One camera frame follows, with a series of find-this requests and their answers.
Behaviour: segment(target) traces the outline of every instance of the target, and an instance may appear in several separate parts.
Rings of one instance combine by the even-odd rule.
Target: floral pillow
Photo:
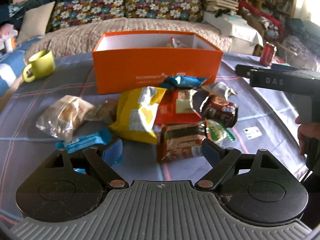
[[[52,30],[124,17],[124,0],[74,0],[56,5]]]
[[[200,0],[125,0],[128,18],[202,21]]]

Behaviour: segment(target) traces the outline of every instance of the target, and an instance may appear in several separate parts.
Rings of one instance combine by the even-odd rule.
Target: yellow chip bag
[[[123,92],[116,122],[110,129],[125,139],[156,144],[157,136],[152,127],[165,91],[165,88],[144,87]]]

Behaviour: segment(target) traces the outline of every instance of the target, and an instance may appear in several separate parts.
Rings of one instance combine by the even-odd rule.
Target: human hand
[[[301,120],[299,117],[296,118],[295,120],[296,124],[301,124]],[[316,138],[320,140],[320,123],[306,123],[306,124],[301,124],[298,127],[298,140],[299,140],[299,145],[300,145],[300,155],[304,156],[305,155],[305,143],[304,143],[304,138],[309,137],[309,138]]]

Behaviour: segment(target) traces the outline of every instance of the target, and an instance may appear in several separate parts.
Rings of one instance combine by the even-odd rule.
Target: sofa
[[[320,26],[300,19],[288,19],[280,57],[299,68],[320,71]]]
[[[0,10],[0,26],[13,24],[19,31],[18,46],[28,44],[19,67],[6,63],[16,78],[33,54],[51,49],[57,58],[91,52],[105,32],[190,31],[223,51],[229,51],[232,42],[213,26],[201,23],[201,0],[27,0],[1,6]],[[0,97],[12,84],[13,80],[0,79]]]

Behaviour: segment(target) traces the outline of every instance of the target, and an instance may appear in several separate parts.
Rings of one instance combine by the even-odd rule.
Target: black circular disk
[[[258,181],[248,187],[251,197],[263,202],[275,202],[284,197],[284,188],[271,181]]]
[[[46,200],[61,201],[70,198],[76,192],[76,186],[65,180],[53,180],[39,188],[39,195]]]
[[[75,171],[34,176],[17,190],[16,202],[25,216],[64,222],[93,211],[103,197],[101,184]]]

